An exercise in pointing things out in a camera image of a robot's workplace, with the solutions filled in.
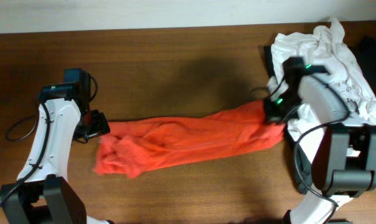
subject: green led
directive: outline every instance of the green led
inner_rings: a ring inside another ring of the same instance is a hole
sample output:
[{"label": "green led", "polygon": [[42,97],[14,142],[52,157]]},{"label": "green led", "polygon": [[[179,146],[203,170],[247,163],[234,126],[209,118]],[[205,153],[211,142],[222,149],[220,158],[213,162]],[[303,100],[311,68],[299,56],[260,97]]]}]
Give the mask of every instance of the green led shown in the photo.
[{"label": "green led", "polygon": [[283,99],[282,99],[282,98],[279,98],[279,99],[276,100],[276,104],[277,104],[277,105],[278,105],[278,104],[281,104],[282,101],[283,101]]}]

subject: crumpled cloth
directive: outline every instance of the crumpled cloth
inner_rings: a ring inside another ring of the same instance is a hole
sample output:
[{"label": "crumpled cloth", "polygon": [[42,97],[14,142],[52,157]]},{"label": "crumpled cloth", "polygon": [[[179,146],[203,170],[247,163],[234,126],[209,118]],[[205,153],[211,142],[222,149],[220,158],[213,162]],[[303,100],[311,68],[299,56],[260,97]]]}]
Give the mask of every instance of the crumpled cloth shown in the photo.
[{"label": "crumpled cloth", "polygon": [[[284,75],[282,63],[291,56],[303,57],[306,64],[324,65],[331,73],[330,86],[346,101],[352,111],[376,125],[376,97],[369,87],[354,54],[343,43],[345,32],[336,18],[331,19],[331,28],[317,26],[313,34],[278,34],[271,46],[275,76],[269,80],[268,88],[272,92]],[[273,95],[276,99],[288,88],[282,83]],[[296,141],[302,133],[320,124],[309,104],[303,104],[298,110],[299,119],[288,121],[288,132]],[[310,162],[317,153],[324,136],[323,129],[309,133],[300,142],[300,146]]]},{"label": "crumpled cloth", "polygon": [[160,117],[109,122],[100,139],[94,171],[130,178],[160,168],[269,149],[284,125],[265,124],[263,100],[204,118]]}]

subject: wooden tabletop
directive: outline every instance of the wooden tabletop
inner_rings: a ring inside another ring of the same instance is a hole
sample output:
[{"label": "wooden tabletop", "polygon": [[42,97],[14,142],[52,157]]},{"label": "wooden tabletop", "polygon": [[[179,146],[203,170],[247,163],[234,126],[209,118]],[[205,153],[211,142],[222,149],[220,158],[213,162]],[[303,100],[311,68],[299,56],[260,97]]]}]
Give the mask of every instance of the wooden tabletop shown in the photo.
[{"label": "wooden tabletop", "polygon": [[[34,114],[41,86],[81,67],[99,84],[92,109],[112,120],[203,116],[251,100],[266,86],[263,46],[277,33],[311,33],[320,24],[0,34],[0,186],[16,181],[33,136],[7,142],[4,133]],[[345,22],[344,42],[376,38],[376,22]],[[16,130],[23,134],[32,123]],[[302,195],[289,175],[285,142],[229,159],[147,172],[135,179],[96,175],[98,140],[73,144],[70,185],[89,215],[116,223],[228,223],[281,218]],[[376,223],[376,190],[340,208],[335,218]],[[0,214],[0,223],[6,223]]]}]

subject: red cloth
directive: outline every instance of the red cloth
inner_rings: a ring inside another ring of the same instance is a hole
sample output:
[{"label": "red cloth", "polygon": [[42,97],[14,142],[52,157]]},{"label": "red cloth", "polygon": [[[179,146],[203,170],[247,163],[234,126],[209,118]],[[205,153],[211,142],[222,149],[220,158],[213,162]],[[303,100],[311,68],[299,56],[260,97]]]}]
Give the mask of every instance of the red cloth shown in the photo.
[{"label": "red cloth", "polygon": [[204,118],[163,117],[110,122],[94,171],[130,178],[149,170],[236,156],[273,147],[284,125],[264,124],[263,101]]}]

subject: white fabric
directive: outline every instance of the white fabric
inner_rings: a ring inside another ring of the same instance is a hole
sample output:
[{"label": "white fabric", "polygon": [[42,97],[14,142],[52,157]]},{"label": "white fabric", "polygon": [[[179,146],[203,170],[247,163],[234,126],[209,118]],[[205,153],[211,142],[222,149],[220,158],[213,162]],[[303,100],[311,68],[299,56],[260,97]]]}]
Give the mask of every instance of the white fabric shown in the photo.
[{"label": "white fabric", "polygon": [[[331,22],[331,28],[317,26],[313,34],[293,33],[276,36],[271,46],[276,78],[269,80],[268,88],[273,91],[281,81],[282,63],[291,56],[300,56],[306,64],[324,65],[332,74],[331,82],[334,89],[348,102],[349,108],[354,110],[356,102],[360,117],[370,124],[376,124],[376,97],[362,75],[354,54],[343,43],[343,27],[335,18]],[[283,83],[273,99],[286,89],[287,84]],[[288,122],[288,131],[294,140],[303,132],[320,124],[309,105],[302,105],[298,114],[300,119],[291,119]],[[324,130],[318,129],[300,142],[310,162],[314,159],[323,135]]]}]

